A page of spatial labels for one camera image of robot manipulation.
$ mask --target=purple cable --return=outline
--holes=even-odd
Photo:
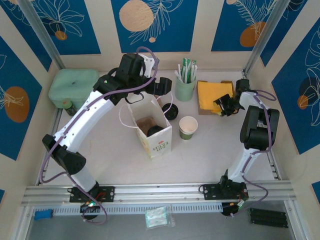
[[[158,62],[157,62],[157,59],[156,59],[156,56],[155,54],[147,47],[145,46],[140,46],[136,49],[136,54],[139,54],[139,51],[140,50],[146,50],[147,52],[149,52],[151,54],[151,56],[153,57],[154,59],[154,62],[155,62],[155,69],[154,69],[154,73],[152,75],[152,77],[150,78],[149,81],[147,81],[146,83],[140,85],[140,86],[137,86],[137,87],[133,87],[133,88],[129,88],[129,89],[122,89],[122,90],[115,90],[115,91],[111,91],[111,92],[107,92],[99,97],[97,97],[95,100],[93,100],[91,103],[89,103],[86,108],[89,109],[93,104],[95,104],[96,102],[98,102],[99,100],[107,97],[107,96],[110,96],[112,94],[119,94],[119,93],[129,93],[129,92],[134,92],[134,91],[137,91],[137,90],[140,90],[140,89],[143,89],[144,87],[148,86],[155,78],[156,78],[156,74],[158,72]],[[63,132],[63,135],[66,136],[69,132],[69,130],[73,127],[73,125],[80,119],[80,117],[86,112],[87,110],[82,110],[81,112],[79,112],[79,114],[74,118],[74,120],[70,123],[70,125],[65,129],[65,131]],[[92,221],[88,221],[85,219],[85,216],[83,213],[82,214],[82,218],[85,222],[87,223],[92,223],[92,224],[95,224],[95,225],[101,225],[101,224],[104,224],[107,220],[107,212],[105,210],[105,208],[94,198],[92,197],[90,194],[88,194],[81,186],[79,186],[75,180],[69,175],[67,174],[66,171],[63,171],[63,172],[60,172],[58,173],[57,175],[53,176],[52,178],[48,179],[48,180],[44,180],[44,170],[45,170],[45,167],[50,159],[50,156],[52,155],[53,151],[56,149],[56,147],[59,145],[59,143],[62,141],[63,139],[63,136],[61,136],[57,141],[56,143],[52,146],[52,148],[50,149],[50,151],[48,152],[48,154],[46,155],[42,165],[41,165],[41,169],[40,169],[40,182],[43,183],[43,184],[46,184],[46,183],[49,183],[51,182],[52,180],[56,179],[57,177],[63,175],[63,174],[66,174],[68,176],[68,178],[72,181],[72,183],[75,185],[75,187],[77,187],[83,194],[85,194],[88,198],[90,198],[92,201],[94,201],[99,207],[100,209],[102,209],[104,211],[104,214],[105,214],[105,218],[103,221],[101,222],[92,222]]]
[[[265,99],[268,99],[268,100],[270,100],[270,101],[275,101],[275,100],[277,100],[277,98],[276,98],[276,96],[274,96],[274,95],[271,94],[270,92],[267,92],[267,91],[264,91],[264,90],[256,90],[256,91],[257,91],[257,92],[262,92],[262,93],[268,94],[268,95],[270,95],[270,96],[272,97],[272,98],[269,98],[269,97],[264,96],[264,95],[261,95],[261,94],[257,94],[257,95],[255,95],[255,96],[253,96],[254,99],[260,104],[260,106],[262,107],[262,109],[263,109],[263,111],[264,111],[265,121],[266,121],[266,127],[267,127],[267,130],[268,130],[268,142],[269,142],[269,146],[268,146],[268,148],[267,148],[266,150],[264,150],[264,151],[255,151],[255,152],[253,152],[253,153],[248,157],[247,161],[245,162],[245,164],[244,164],[244,166],[243,166],[243,168],[242,168],[242,170],[241,170],[241,176],[242,176],[242,178],[243,178],[243,180],[244,180],[245,182],[247,182],[247,183],[249,183],[249,184],[251,184],[251,185],[253,185],[253,186],[257,187],[257,188],[260,188],[260,189],[262,189],[262,190],[265,190],[265,195],[264,195],[262,198],[260,198],[258,201],[250,204],[249,206],[245,207],[244,209],[241,209],[241,210],[238,211],[237,213],[233,214],[232,217],[234,217],[234,216],[242,213],[243,211],[247,210],[248,208],[252,207],[253,205],[262,202],[262,201],[269,195],[268,189],[266,189],[265,187],[260,186],[260,185],[258,185],[258,184],[256,184],[256,183],[254,183],[254,182],[252,182],[252,181],[249,181],[249,180],[246,179],[246,177],[245,177],[245,170],[246,170],[249,162],[251,161],[252,156],[255,155],[255,154],[268,153],[268,152],[271,151],[271,147],[272,147],[272,136],[271,136],[271,127],[270,127],[270,121],[269,121],[269,117],[268,117],[268,111],[267,111],[266,107],[262,104],[262,102],[261,102],[261,100],[258,98],[258,96],[260,96],[260,97],[262,97],[262,98],[265,98]]]

